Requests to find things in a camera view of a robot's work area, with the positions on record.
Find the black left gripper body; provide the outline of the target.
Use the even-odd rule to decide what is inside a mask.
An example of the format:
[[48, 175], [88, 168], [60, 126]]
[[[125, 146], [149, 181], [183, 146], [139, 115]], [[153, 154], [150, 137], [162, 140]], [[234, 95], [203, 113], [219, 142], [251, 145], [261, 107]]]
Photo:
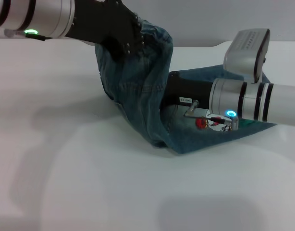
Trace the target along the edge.
[[138, 16], [120, 0], [76, 0], [66, 37], [102, 45], [115, 61], [142, 49]]

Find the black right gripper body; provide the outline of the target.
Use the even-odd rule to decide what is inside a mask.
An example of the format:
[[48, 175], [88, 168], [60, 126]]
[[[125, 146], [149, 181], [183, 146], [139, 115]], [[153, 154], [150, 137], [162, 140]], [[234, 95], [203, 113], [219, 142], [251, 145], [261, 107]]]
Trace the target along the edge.
[[209, 96], [213, 81], [190, 80], [182, 78], [181, 72], [170, 72], [161, 106], [191, 106], [198, 101], [198, 106], [209, 106]]

